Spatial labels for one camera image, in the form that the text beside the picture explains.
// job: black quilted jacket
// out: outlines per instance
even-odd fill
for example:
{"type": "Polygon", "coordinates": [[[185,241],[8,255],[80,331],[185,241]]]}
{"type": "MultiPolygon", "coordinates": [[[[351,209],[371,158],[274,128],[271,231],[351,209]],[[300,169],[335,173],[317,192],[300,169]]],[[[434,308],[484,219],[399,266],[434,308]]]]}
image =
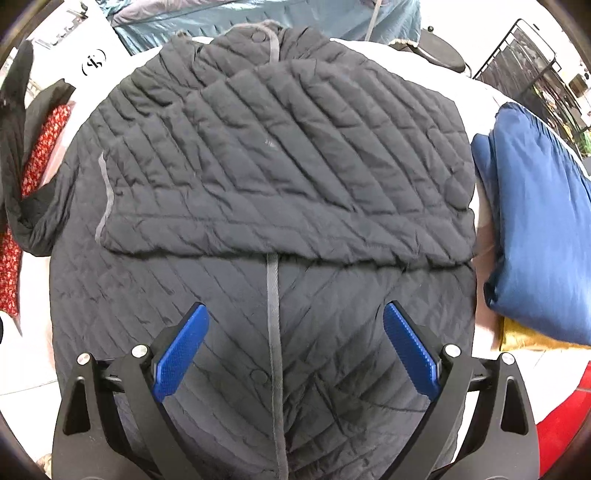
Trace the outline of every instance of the black quilted jacket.
{"type": "Polygon", "coordinates": [[[209,333],[165,406],[205,478],[379,478],[426,407],[382,310],[470,349],[474,186],[454,103],[363,55],[269,24],[176,37],[24,219],[51,253],[60,383],[200,300],[209,333]]]}

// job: jacket sleeve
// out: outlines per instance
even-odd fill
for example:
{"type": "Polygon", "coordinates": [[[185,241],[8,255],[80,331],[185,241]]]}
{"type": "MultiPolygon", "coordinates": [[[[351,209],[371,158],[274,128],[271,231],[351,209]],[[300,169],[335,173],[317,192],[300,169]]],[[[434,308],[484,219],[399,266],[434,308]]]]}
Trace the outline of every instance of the jacket sleeve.
{"type": "Polygon", "coordinates": [[[14,239],[25,252],[45,257],[51,254],[63,225],[75,172],[60,175],[59,188],[56,188],[57,180],[53,180],[26,199],[21,198],[24,99],[32,64],[33,47],[26,41],[19,48],[0,89],[0,193],[3,204],[0,205],[0,231],[6,231],[8,224],[14,239]]]}

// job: blue folded cloth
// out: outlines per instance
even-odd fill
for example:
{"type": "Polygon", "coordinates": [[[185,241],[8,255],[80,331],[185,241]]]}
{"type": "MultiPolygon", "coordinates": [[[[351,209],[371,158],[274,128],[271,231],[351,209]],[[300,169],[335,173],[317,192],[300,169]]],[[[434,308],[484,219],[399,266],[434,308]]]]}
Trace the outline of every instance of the blue folded cloth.
{"type": "Polygon", "coordinates": [[[557,340],[591,345],[591,182],[516,103],[474,138],[472,154],[498,246],[487,305],[557,340]]]}

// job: red object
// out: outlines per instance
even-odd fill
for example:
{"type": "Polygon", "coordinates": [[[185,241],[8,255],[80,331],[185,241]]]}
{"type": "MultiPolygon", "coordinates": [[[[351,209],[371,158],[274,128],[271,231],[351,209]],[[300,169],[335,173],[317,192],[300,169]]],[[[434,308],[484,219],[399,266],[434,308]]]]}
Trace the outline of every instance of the red object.
{"type": "MultiPolygon", "coordinates": [[[[64,128],[71,109],[67,105],[56,107],[41,127],[41,135],[31,152],[22,175],[21,195],[28,197],[41,182],[57,137],[64,128]]],[[[10,228],[0,233],[0,310],[12,318],[18,316],[18,277],[21,271],[22,250],[14,241],[10,228]]]]}
{"type": "Polygon", "coordinates": [[[591,410],[591,363],[577,390],[538,423],[540,476],[564,453],[591,410]]]}

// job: white surface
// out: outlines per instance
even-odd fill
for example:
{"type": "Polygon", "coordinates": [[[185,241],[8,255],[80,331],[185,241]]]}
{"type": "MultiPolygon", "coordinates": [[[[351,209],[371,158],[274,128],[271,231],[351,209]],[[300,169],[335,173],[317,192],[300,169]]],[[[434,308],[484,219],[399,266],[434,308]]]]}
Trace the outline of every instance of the white surface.
{"type": "Polygon", "coordinates": [[[49,43],[55,39],[56,34],[71,24],[74,18],[66,10],[70,8],[80,11],[79,1],[65,0],[29,36],[33,41],[35,55],[31,80],[41,88],[49,87],[61,78],[79,88],[98,86],[104,81],[109,84],[106,79],[111,76],[116,77],[117,72],[128,62],[129,53],[103,16],[99,6],[93,0],[86,2],[86,5],[88,18],[50,50],[34,40],[39,38],[49,43]],[[100,55],[98,49],[104,52],[106,60],[97,58],[102,66],[89,67],[87,65],[89,56],[100,55]]]}
{"type": "MultiPolygon", "coordinates": [[[[421,0],[421,24],[450,43],[475,74],[492,54],[513,23],[522,18],[543,52],[547,44],[556,52],[558,75],[568,85],[585,66],[576,48],[552,15],[537,0],[421,0]]],[[[591,122],[591,103],[579,99],[583,120],[591,122]]]]}
{"type": "Polygon", "coordinates": [[[34,307],[29,308],[30,304],[23,305],[25,309],[22,318],[26,318],[27,321],[24,322],[22,336],[12,319],[4,312],[1,313],[4,338],[0,343],[0,395],[37,387],[56,379],[53,355],[50,356],[47,342],[48,285],[47,283],[39,285],[28,275],[33,271],[38,272],[43,283],[46,270],[34,262],[30,262],[23,270],[27,270],[24,274],[21,273],[21,279],[24,278],[27,281],[27,290],[30,287],[40,286],[41,296],[47,296],[47,298],[40,299],[39,302],[35,301],[41,310],[41,316],[36,315],[37,312],[33,311],[34,307]]]}
{"type": "Polygon", "coordinates": [[[60,400],[57,380],[32,390],[0,395],[2,415],[35,461],[51,453],[60,400]]]}

